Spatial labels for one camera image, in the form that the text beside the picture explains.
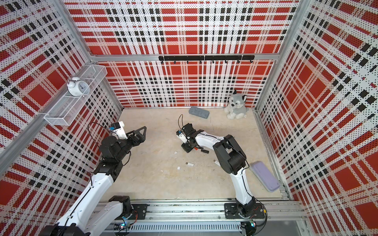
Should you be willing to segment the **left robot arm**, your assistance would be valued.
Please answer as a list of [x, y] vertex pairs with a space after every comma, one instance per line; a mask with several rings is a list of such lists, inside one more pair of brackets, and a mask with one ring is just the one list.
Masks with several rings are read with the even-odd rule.
[[54, 224], [45, 226], [41, 236], [99, 236], [117, 218], [137, 216], [128, 196], [113, 196], [105, 207], [91, 217], [103, 195], [124, 167], [123, 159], [131, 149], [146, 140], [145, 126], [125, 133], [122, 122], [112, 124], [114, 136], [103, 139], [99, 147], [102, 159], [85, 190], [72, 207]]

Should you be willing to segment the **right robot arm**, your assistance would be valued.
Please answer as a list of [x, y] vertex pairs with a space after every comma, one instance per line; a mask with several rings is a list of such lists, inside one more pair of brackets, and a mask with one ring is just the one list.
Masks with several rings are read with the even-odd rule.
[[233, 136], [213, 136], [203, 130], [194, 130], [185, 134], [182, 130], [176, 132], [183, 142], [182, 148], [190, 152], [194, 148], [207, 148], [215, 152], [222, 169], [230, 175], [236, 194], [237, 211], [242, 217], [250, 217], [256, 206], [247, 182], [247, 157]]

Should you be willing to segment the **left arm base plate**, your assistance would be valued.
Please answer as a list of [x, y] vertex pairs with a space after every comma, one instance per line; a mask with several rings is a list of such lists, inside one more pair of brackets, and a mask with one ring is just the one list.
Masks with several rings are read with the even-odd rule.
[[144, 220], [147, 214], [148, 204], [132, 204], [132, 211], [129, 215], [123, 216], [124, 220]]

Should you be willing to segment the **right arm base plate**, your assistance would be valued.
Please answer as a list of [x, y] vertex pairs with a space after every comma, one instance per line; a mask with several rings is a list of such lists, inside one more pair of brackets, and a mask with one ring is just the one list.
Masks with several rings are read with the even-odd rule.
[[265, 213], [262, 204], [255, 204], [247, 213], [238, 203], [224, 204], [224, 214], [226, 219], [265, 219]]

